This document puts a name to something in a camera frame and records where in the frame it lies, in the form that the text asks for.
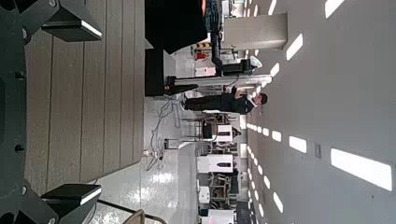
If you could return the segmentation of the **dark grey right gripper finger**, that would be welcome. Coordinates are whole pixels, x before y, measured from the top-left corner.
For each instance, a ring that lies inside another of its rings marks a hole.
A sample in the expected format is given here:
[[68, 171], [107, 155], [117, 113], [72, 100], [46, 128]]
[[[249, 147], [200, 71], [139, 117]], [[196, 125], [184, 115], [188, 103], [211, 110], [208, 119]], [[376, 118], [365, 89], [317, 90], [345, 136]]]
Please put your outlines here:
[[103, 37], [83, 0], [15, 0], [22, 36], [29, 43], [42, 30], [64, 42], [100, 41]]
[[63, 184], [38, 196], [24, 180], [25, 192], [13, 224], [81, 224], [99, 199], [94, 184]]

